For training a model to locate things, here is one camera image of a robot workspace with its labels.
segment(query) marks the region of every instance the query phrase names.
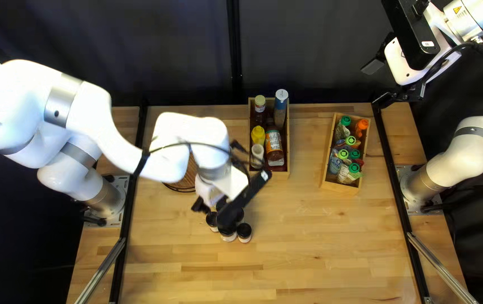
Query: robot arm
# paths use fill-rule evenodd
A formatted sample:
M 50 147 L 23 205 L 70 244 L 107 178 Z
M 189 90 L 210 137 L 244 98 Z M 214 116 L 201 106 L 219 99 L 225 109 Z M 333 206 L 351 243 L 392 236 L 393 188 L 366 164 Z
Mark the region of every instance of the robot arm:
M 483 173 L 483 116 L 462 120 L 450 146 L 425 166 L 401 179 L 403 195 L 421 204 L 441 191 Z
M 152 180 L 182 179 L 192 151 L 199 166 L 197 178 L 229 198 L 236 198 L 248 184 L 245 174 L 230 163 L 228 132 L 218 119 L 161 114 L 150 144 L 154 152 L 146 159 L 117 131 L 104 89 L 29 61 L 0 65 L 0 151 L 24 166 L 41 168 L 38 177 L 48 187 L 85 200 L 102 190 L 89 164 L 74 162 L 78 157 L 64 153 L 78 136 L 86 139 L 73 146 L 94 160 L 102 152 L 124 171 Z
M 451 49 L 446 37 L 456 45 L 483 42 L 483 0 L 452 0 L 443 12 L 428 0 L 382 0 L 382 3 L 397 35 L 386 45 L 385 58 L 400 86 L 420 80 Z M 414 7 L 422 13 L 416 14 Z M 427 82 L 460 57 L 459 52 L 449 55 Z

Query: white cap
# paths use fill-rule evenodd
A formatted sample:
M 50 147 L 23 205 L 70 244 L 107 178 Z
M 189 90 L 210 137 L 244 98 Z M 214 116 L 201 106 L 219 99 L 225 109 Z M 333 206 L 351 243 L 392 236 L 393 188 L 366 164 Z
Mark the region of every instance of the white cap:
M 280 101 L 285 101 L 288 98 L 288 92 L 285 89 L 279 89 L 275 92 L 275 98 Z

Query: green bottle cap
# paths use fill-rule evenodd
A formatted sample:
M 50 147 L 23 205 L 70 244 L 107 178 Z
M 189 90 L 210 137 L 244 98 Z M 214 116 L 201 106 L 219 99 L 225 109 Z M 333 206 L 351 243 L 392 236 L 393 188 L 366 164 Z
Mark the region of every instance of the green bottle cap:
M 337 156 L 339 156 L 340 159 L 345 160 L 348 158 L 348 151 L 342 149 L 339 151 L 339 153 L 337 153 Z
M 357 163 L 352 163 L 348 166 L 348 171 L 350 171 L 351 173 L 358 173 L 360 171 L 360 165 L 358 165 Z
M 348 136 L 345 139 L 345 142 L 346 142 L 347 145 L 352 146 L 353 144 L 356 143 L 356 137 L 354 137 L 354 136 Z
M 341 118 L 341 124 L 345 127 L 350 126 L 350 122 L 352 122 L 350 116 L 343 116 L 343 118 Z
M 358 149 L 354 149 L 350 151 L 350 158 L 353 160 L 357 160 L 360 157 L 360 151 Z

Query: metal frame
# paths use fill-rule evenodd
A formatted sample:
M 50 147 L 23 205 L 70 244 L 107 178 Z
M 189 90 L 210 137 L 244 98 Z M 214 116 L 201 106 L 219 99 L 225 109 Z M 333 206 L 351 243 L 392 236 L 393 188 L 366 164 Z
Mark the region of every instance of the metal frame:
M 407 245 L 408 257 L 410 257 L 410 264 L 412 265 L 412 271 L 414 272 L 414 278 L 416 280 L 417 291 L 420 295 L 422 303 L 426 303 L 427 298 L 430 298 L 429 289 L 427 288 L 427 282 L 423 274 L 423 268 L 421 267 L 420 256 L 417 253 L 416 248 L 408 241 L 408 233 L 412 232 L 412 226 L 408 219 L 408 212 L 405 208 L 405 202 L 403 200 L 403 193 L 401 192 L 401 185 L 399 178 L 395 171 L 395 163 L 393 162 L 392 150 L 389 148 L 388 135 L 386 134 L 386 127 L 382 120 L 382 110 L 379 104 L 372 103 L 373 116 L 378 128 L 378 134 L 380 137 L 380 143 L 382 144 L 382 151 L 384 152 L 384 159 L 386 161 L 386 168 L 388 169 L 389 180 L 392 183 L 393 196 L 395 198 L 395 205 L 399 212 L 399 219 L 401 221 L 401 227 L 405 236 L 405 243 Z
M 436 273 L 440 275 L 442 280 L 464 303 L 478 304 L 476 299 L 468 292 L 468 290 L 459 283 L 458 280 L 451 275 L 440 260 L 420 241 L 414 234 L 407 233 L 408 241 L 433 265 Z
M 143 134 L 146 127 L 147 119 L 147 100 L 142 98 L 140 109 L 138 111 L 138 127 L 137 127 L 137 137 L 134 145 L 138 148 L 143 146 Z M 129 189 L 127 191 L 127 197 L 125 198 L 125 214 L 122 220 L 122 229 L 119 234 L 120 239 L 129 239 L 129 231 L 131 229 L 131 221 L 133 218 L 133 205 L 134 196 L 136 194 L 138 176 L 131 175 L 129 177 Z M 114 267 L 114 274 L 112 276 L 112 285 L 110 289 L 110 304 L 119 303 L 122 283 L 123 283 L 123 270 L 125 269 L 125 259 L 127 255 L 128 242 L 125 242 L 125 246 L 119 253 L 116 259 L 116 265 Z
M 120 238 L 114 247 L 112 247 L 112 250 L 110 250 L 104 261 L 99 266 L 99 269 L 97 269 L 95 274 L 93 274 L 91 280 L 89 280 L 82 293 L 80 293 L 78 296 L 75 304 L 85 304 L 89 301 L 93 295 L 93 292 L 95 291 L 95 288 L 99 285 L 99 282 L 101 282 L 103 276 L 108 272 L 110 266 L 112 263 L 114 263 L 114 260 L 119 257 L 120 252 L 125 249 L 125 240 L 126 238 Z

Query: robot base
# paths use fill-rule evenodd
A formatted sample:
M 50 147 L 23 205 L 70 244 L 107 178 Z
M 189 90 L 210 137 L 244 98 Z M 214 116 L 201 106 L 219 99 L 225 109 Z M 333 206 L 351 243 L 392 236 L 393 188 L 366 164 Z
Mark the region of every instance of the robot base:
M 123 219 L 123 212 L 125 211 L 125 197 L 127 193 L 127 188 L 129 186 L 129 176 L 122 175 L 122 176 L 114 176 L 114 181 L 111 184 L 120 192 L 120 200 L 122 201 L 121 205 L 123 206 L 117 213 L 115 213 L 110 218 L 105 218 L 106 225 L 103 227 L 98 226 L 97 224 L 93 223 L 84 223 L 84 228 L 112 228 L 112 227 L 121 227 L 122 226 L 122 219 Z M 90 216 L 91 218 L 99 218 L 96 212 L 92 209 L 89 209 L 84 212 L 84 216 Z
M 401 184 L 401 190 L 404 189 L 404 181 L 407 180 L 410 174 L 413 174 L 412 165 L 402 165 L 402 166 L 395 166 L 395 170 L 397 172 L 397 177 L 399 178 L 399 182 Z M 403 200 L 405 201 L 405 208 L 407 209 L 408 215 L 441 215 L 443 214 L 441 210 L 434 210 L 428 211 L 423 213 L 420 211 L 420 208 L 425 205 L 425 202 L 410 202 L 406 197 L 403 196 Z M 440 199 L 440 194 L 437 194 L 433 197 L 434 204 L 442 204 L 442 200 Z

